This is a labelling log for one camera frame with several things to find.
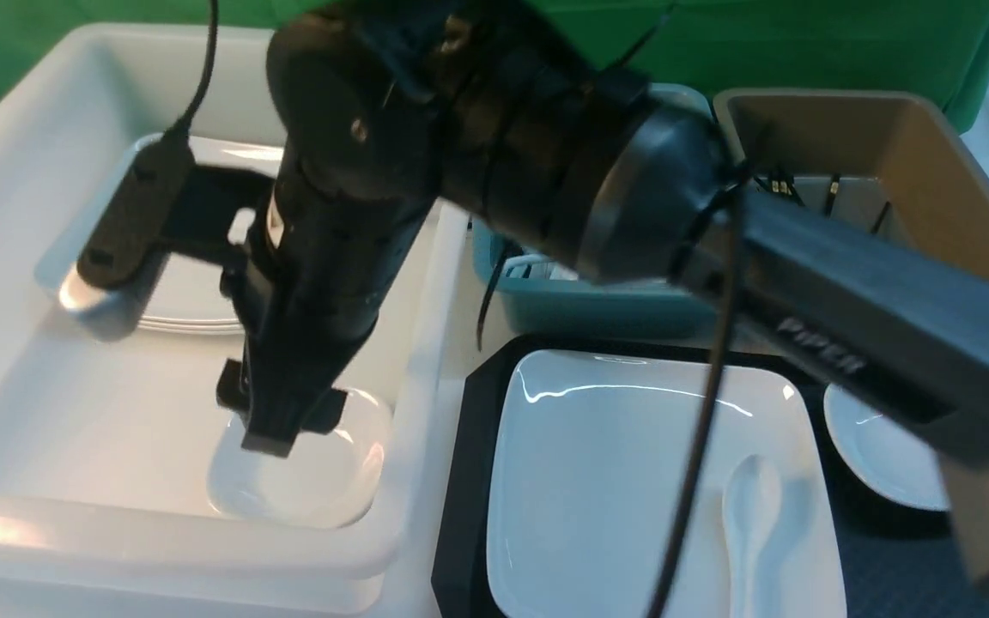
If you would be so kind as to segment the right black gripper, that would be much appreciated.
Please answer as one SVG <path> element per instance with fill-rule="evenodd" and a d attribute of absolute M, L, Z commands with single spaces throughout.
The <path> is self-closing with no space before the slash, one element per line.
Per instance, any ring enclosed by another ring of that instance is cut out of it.
<path fill-rule="evenodd" d="M 216 395 L 242 419 L 244 450 L 287 457 L 303 433 L 340 425 L 335 380 L 372 335 L 433 203 L 327 191 L 299 164 L 282 165 L 247 236 L 247 266 L 222 278 L 245 345 Z"/>

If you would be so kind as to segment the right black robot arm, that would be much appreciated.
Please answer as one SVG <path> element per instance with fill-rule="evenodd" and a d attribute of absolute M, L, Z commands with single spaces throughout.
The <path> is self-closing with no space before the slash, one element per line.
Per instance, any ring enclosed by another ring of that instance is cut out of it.
<path fill-rule="evenodd" d="M 247 333 L 217 400 L 286 457 L 367 341 L 435 199 L 597 284 L 664 278 L 959 470 L 951 513 L 989 593 L 989 282 L 750 187 L 709 118 L 598 70 L 526 1 L 334 1 L 267 50 L 282 168 L 222 292 Z"/>

